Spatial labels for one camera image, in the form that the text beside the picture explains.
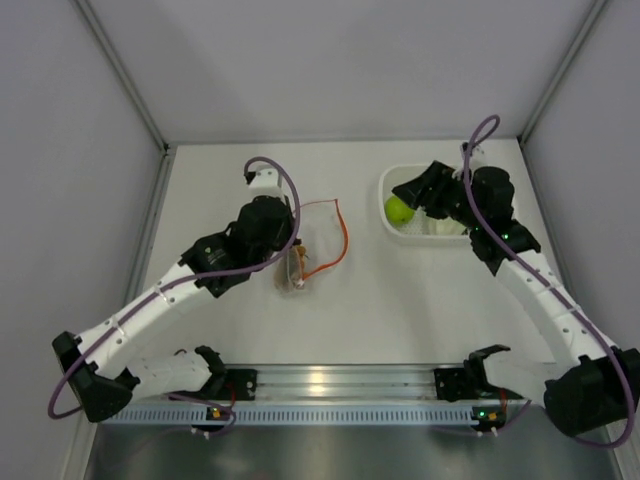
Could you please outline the green fake apple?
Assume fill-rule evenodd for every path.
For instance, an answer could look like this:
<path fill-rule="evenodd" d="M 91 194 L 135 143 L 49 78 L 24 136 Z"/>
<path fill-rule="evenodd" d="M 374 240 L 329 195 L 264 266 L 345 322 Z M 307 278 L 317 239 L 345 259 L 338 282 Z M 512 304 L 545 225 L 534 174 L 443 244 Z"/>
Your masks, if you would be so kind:
<path fill-rule="evenodd" d="M 415 215 L 415 211 L 397 196 L 390 196 L 385 201 L 384 213 L 387 221 L 394 226 L 408 224 Z"/>

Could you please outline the green fake lettuce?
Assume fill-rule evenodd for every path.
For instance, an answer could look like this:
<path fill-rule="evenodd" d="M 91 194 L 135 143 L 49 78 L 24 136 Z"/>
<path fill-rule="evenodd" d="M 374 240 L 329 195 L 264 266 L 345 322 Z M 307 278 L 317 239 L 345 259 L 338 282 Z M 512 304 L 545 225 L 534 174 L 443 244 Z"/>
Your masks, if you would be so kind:
<path fill-rule="evenodd" d="M 467 233 L 467 228 L 451 218 L 434 219 L 426 214 L 421 214 L 423 233 L 427 236 L 462 236 Z"/>

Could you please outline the brown fake longan bunch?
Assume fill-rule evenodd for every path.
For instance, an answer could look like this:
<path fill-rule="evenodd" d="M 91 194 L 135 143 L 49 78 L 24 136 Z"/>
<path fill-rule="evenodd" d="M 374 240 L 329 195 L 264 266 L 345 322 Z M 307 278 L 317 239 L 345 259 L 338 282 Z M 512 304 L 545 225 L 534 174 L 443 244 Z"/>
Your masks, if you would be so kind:
<path fill-rule="evenodd" d="M 292 246 L 276 265 L 274 283 L 283 293 L 300 290 L 304 287 L 304 269 L 306 248 L 302 245 Z"/>

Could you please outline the clear zip bag orange seal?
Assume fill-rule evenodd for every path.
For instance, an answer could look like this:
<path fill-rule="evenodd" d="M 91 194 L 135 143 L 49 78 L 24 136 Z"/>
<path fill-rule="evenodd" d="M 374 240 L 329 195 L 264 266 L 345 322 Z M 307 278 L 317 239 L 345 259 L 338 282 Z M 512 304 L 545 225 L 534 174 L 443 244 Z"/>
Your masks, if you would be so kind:
<path fill-rule="evenodd" d="M 304 287 L 293 292 L 280 292 L 285 296 L 306 291 L 313 280 L 329 273 L 346 257 L 349 231 L 337 198 L 310 201 L 301 206 L 299 237 L 294 245 L 306 248 Z"/>

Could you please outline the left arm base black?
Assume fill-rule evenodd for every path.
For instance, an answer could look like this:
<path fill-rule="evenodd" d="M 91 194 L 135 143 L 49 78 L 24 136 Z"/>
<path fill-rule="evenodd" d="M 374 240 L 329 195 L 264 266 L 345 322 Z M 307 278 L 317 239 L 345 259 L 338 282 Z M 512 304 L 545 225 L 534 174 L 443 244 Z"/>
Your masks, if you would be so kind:
<path fill-rule="evenodd" d="M 252 368 L 230 368 L 214 383 L 214 401 L 254 401 L 258 371 Z"/>

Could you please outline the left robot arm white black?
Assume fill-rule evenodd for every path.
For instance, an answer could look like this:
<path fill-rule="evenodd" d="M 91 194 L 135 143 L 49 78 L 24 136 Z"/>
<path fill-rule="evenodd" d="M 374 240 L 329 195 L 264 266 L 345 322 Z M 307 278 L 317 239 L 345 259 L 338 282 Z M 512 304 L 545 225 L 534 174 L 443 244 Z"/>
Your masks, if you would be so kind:
<path fill-rule="evenodd" d="M 139 353 L 191 310 L 275 263 L 295 243 L 299 216 L 297 199 L 258 196 L 225 230 L 196 240 L 153 287 L 118 313 L 80 334 L 59 334 L 52 347 L 64 372 L 61 382 L 72 389 L 79 411 L 98 423 L 147 397 L 219 397 L 228 373 L 212 348 L 155 359 Z"/>

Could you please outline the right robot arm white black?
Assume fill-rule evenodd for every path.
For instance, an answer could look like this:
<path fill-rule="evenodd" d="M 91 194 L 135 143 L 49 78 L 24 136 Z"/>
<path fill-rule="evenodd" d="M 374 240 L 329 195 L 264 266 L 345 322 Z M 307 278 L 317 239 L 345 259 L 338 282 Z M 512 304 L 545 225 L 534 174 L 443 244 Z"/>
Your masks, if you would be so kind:
<path fill-rule="evenodd" d="M 541 405 L 553 425 L 576 437 L 624 420 L 639 402 L 639 352 L 620 349 L 571 299 L 531 232 L 514 216 L 514 185 L 500 168 L 470 174 L 435 161 L 391 190 L 412 210 L 452 219 L 469 235 L 476 257 L 519 302 L 551 351 L 550 363 L 519 357 L 504 345 L 470 353 L 468 388 L 480 397 L 505 389 Z"/>

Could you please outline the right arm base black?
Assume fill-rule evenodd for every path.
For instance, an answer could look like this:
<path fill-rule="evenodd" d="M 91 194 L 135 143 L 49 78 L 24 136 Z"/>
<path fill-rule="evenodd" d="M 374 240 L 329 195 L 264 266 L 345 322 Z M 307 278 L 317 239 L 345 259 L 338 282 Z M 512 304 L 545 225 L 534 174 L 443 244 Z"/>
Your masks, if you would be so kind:
<path fill-rule="evenodd" d="M 476 398 L 473 386 L 463 368 L 436 368 L 433 374 L 438 400 L 456 402 Z"/>

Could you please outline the white perforated plastic basket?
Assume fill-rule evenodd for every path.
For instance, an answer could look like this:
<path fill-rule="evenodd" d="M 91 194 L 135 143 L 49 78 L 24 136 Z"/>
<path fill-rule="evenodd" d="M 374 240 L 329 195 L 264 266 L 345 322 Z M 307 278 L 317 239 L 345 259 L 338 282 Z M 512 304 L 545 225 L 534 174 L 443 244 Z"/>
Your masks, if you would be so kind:
<path fill-rule="evenodd" d="M 480 165 L 470 172 L 477 209 L 508 244 L 518 235 L 515 187 L 508 172 Z M 379 183 L 383 224 L 401 243 L 462 247 L 487 236 L 470 206 L 464 173 L 445 163 L 396 166 Z"/>

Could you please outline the aluminium mounting rail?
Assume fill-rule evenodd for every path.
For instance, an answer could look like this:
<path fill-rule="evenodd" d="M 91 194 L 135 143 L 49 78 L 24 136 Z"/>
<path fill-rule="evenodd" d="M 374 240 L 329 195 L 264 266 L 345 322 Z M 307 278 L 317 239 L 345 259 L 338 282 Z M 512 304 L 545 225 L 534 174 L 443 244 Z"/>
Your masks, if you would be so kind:
<path fill-rule="evenodd" d="M 443 401 L 436 396 L 433 370 L 463 368 L 460 364 L 391 364 L 391 365 L 229 365 L 230 368 L 252 368 L 258 371 L 254 401 L 241 402 L 305 402 L 337 403 L 374 401 Z M 491 402 L 503 397 L 523 401 L 513 387 L 473 387 L 476 398 L 456 402 Z M 136 388 L 134 400 L 159 399 L 176 392 L 190 398 L 212 400 L 212 394 L 188 392 L 184 386 Z"/>

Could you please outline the right aluminium frame post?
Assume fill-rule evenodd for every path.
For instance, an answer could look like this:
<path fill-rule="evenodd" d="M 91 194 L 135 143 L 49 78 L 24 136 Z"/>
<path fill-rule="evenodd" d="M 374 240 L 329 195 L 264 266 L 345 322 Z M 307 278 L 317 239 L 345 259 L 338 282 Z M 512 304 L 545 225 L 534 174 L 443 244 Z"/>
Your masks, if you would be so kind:
<path fill-rule="evenodd" d="M 588 8 L 581 16 L 569 38 L 569 43 L 561 53 L 541 94 L 526 117 L 524 126 L 517 136 L 520 147 L 524 147 L 535 133 L 540 121 L 559 94 L 575 62 L 586 48 L 586 44 L 606 15 L 610 5 L 611 1 L 609 0 L 593 0 L 589 2 Z"/>

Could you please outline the aluminium frame post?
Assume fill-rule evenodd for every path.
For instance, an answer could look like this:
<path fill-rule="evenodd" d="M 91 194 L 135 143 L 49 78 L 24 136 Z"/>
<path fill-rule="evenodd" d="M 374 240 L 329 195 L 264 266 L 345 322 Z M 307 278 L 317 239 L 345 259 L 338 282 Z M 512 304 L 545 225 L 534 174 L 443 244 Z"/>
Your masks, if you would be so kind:
<path fill-rule="evenodd" d="M 540 121 L 559 94 L 575 62 L 586 48 L 586 44 L 606 15 L 610 5 L 611 1 L 609 0 L 593 0 L 589 2 L 588 8 L 581 16 L 569 38 L 569 43 L 561 53 L 541 94 L 526 117 L 524 126 L 517 136 L 520 147 L 524 147 L 535 133 Z"/>
<path fill-rule="evenodd" d="M 94 6 L 87 0 L 71 0 L 70 3 L 76 9 L 81 21 L 95 40 L 111 72 L 122 88 L 125 97 L 139 117 L 154 145 L 161 152 L 166 152 L 169 149 L 168 142 L 161 133 L 157 122 L 149 110 L 147 102 L 140 93 L 131 72 L 117 51 Z"/>

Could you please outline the left aluminium frame post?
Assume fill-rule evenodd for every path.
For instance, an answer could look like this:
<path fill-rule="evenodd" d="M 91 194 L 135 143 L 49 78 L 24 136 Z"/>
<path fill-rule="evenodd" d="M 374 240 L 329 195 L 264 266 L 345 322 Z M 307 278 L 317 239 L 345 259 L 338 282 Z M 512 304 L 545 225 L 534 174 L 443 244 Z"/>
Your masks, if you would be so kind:
<path fill-rule="evenodd" d="M 166 152 L 169 149 L 168 142 L 161 133 L 157 122 L 149 110 L 147 102 L 140 93 L 131 72 L 117 51 L 94 6 L 87 0 L 71 0 L 70 3 L 76 9 L 81 21 L 95 40 L 111 72 L 122 88 L 125 97 L 139 117 L 154 145 L 161 152 Z"/>

